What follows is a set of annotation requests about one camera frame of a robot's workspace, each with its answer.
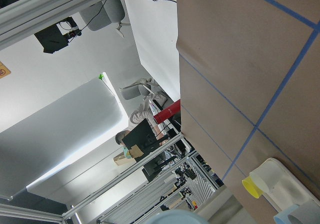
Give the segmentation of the light blue plastic cup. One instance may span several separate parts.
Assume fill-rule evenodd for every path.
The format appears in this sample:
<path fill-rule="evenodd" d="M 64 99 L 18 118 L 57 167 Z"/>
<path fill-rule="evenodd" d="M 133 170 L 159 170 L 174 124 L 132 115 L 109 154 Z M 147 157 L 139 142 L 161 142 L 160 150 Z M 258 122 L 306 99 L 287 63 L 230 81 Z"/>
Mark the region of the light blue plastic cup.
<path fill-rule="evenodd" d="M 158 213 L 148 219 L 146 224 L 208 224 L 203 217 L 186 210 L 172 209 Z"/>

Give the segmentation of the yellow plastic cup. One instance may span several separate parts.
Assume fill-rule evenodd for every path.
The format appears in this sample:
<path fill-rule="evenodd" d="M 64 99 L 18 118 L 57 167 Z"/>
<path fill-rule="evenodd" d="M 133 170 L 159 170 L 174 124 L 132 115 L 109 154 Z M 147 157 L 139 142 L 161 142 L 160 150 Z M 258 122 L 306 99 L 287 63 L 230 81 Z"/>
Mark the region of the yellow plastic cup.
<path fill-rule="evenodd" d="M 259 199 L 264 193 L 252 180 L 250 176 L 246 177 L 241 181 L 246 191 L 256 199 Z"/>

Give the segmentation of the pale green plastic cup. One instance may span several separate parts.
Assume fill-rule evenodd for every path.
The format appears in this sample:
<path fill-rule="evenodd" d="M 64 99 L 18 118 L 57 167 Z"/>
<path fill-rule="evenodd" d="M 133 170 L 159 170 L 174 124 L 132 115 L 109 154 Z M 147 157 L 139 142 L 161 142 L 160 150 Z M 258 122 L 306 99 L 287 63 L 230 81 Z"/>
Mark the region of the pale green plastic cup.
<path fill-rule="evenodd" d="M 264 193 L 269 193 L 284 175 L 284 171 L 274 162 L 265 162 L 249 173 L 255 185 Z"/>

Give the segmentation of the seated person in beige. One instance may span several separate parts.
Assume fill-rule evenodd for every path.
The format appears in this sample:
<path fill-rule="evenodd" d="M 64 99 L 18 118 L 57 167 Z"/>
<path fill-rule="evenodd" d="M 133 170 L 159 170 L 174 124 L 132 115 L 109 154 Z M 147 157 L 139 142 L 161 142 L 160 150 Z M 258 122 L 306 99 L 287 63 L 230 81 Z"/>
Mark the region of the seated person in beige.
<path fill-rule="evenodd" d="M 140 78 L 134 83 L 126 87 L 122 87 L 119 90 L 125 100 L 131 100 L 142 96 L 143 101 L 128 116 L 128 128 L 116 134 L 116 143 L 123 147 L 124 151 L 127 151 L 128 148 L 123 143 L 123 138 L 143 120 L 148 121 L 152 131 L 156 134 L 158 139 L 162 138 L 164 135 L 162 134 L 158 124 L 155 122 L 154 114 L 150 108 L 150 104 L 153 101 L 157 101 L 158 104 L 163 106 L 168 100 L 166 93 L 162 91 L 159 84 L 153 78 Z"/>

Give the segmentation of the red cylinder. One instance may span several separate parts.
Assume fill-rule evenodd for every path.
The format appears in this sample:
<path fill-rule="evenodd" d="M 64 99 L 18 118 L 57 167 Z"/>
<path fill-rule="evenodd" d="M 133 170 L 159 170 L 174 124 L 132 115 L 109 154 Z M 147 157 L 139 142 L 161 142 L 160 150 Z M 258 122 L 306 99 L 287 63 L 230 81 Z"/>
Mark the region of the red cylinder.
<path fill-rule="evenodd" d="M 173 117 L 181 110 L 181 100 L 175 101 L 173 104 L 167 108 L 161 110 L 159 113 L 153 116 L 153 119 L 157 124 L 162 123 L 163 121 Z"/>

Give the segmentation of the black computer monitor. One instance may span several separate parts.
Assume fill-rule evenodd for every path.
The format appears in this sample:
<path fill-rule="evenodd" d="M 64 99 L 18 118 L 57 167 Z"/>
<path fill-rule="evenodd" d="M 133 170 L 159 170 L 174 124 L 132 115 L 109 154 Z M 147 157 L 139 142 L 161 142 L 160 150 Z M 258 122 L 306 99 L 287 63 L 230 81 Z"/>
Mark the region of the black computer monitor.
<path fill-rule="evenodd" d="M 160 143 L 168 139 L 167 135 L 157 139 L 147 119 L 140 122 L 123 139 L 123 143 L 134 159 L 144 158 L 155 151 Z"/>

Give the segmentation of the cream plastic tray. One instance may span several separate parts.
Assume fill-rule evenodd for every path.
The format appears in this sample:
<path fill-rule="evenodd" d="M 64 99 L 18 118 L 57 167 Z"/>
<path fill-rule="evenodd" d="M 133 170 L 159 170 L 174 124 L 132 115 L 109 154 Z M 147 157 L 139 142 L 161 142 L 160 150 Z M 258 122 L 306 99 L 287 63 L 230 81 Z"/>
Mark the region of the cream plastic tray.
<path fill-rule="evenodd" d="M 282 162 L 273 157 L 266 159 L 263 163 L 266 162 L 274 162 L 284 171 L 275 187 L 270 192 L 263 192 L 262 194 L 277 212 L 286 210 L 293 205 L 301 206 L 308 201 L 313 201 L 317 205 L 320 204 L 320 200 Z"/>

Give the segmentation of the aluminium frame post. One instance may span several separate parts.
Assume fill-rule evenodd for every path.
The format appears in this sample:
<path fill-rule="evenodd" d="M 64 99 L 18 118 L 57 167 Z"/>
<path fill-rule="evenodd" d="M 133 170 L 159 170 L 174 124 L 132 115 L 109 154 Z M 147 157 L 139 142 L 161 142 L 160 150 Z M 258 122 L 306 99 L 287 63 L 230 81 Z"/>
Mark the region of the aluminium frame post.
<path fill-rule="evenodd" d="M 0 10 L 0 49 L 101 0 L 19 0 Z"/>

